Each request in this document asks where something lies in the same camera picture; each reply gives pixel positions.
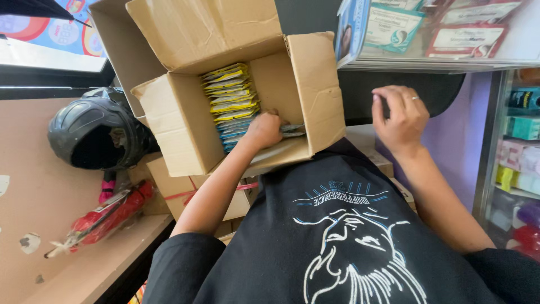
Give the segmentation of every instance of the right hand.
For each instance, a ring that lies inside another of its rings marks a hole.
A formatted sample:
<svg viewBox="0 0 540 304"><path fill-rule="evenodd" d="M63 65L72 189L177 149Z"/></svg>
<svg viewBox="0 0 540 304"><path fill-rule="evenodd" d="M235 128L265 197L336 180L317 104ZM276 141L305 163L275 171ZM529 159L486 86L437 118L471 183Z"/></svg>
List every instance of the right hand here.
<svg viewBox="0 0 540 304"><path fill-rule="evenodd" d="M282 124L283 121L279 117L278 111L276 109L268 110L255 117L242 139L246 138L258 149L268 148L283 139L283 134L279 130Z"/></svg>
<svg viewBox="0 0 540 304"><path fill-rule="evenodd" d="M416 156L423 148L420 142L429 112L418 93L411 88L389 85L377 88L373 93L373 127L384 145L399 161L400 158ZM382 113L381 97L386 98L390 118Z"/></svg>

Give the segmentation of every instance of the purple wall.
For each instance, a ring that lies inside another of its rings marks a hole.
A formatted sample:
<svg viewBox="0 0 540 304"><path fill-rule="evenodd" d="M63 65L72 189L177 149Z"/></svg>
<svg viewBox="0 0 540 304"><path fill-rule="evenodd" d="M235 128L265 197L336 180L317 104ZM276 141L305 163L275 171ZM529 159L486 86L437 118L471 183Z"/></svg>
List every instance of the purple wall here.
<svg viewBox="0 0 540 304"><path fill-rule="evenodd" d="M490 72L467 74L456 100L445 112L430 118L422 135L422 143L469 211L473 208L490 85ZM394 163L396 179L410 189L403 170L379 138L375 149Z"/></svg>

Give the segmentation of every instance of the black helmet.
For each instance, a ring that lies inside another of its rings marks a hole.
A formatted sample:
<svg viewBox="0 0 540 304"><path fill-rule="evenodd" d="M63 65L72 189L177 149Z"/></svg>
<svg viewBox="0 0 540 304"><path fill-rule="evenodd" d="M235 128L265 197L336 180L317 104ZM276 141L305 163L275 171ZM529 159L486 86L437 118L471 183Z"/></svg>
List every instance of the black helmet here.
<svg viewBox="0 0 540 304"><path fill-rule="evenodd" d="M56 156L83 169L125 169L157 146L118 88L89 91L58 111L48 138Z"/></svg>

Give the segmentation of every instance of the peeling paint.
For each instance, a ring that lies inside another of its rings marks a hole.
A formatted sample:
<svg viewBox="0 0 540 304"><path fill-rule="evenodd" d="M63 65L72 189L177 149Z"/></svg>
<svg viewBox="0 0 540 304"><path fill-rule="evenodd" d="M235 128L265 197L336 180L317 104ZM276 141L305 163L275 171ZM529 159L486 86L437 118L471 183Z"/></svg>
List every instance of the peeling paint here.
<svg viewBox="0 0 540 304"><path fill-rule="evenodd" d="M41 284L41 283L44 283L45 280L43 280L43 276L42 275L38 275L36 277L36 284Z"/></svg>
<svg viewBox="0 0 540 304"><path fill-rule="evenodd" d="M0 175L0 196L4 195L8 191L9 175Z"/></svg>
<svg viewBox="0 0 540 304"><path fill-rule="evenodd" d="M41 244L41 237L37 233L27 233L22 239L19 240L21 244L21 250L26 254L34 253L39 244Z"/></svg>

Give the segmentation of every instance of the teal box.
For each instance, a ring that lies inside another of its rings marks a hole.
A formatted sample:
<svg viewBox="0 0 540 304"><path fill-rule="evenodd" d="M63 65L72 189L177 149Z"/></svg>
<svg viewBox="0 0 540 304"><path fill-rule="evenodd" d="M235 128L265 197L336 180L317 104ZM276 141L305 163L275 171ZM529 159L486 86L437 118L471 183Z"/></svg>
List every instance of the teal box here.
<svg viewBox="0 0 540 304"><path fill-rule="evenodd" d="M540 139L540 117L508 116L504 134L523 140Z"/></svg>

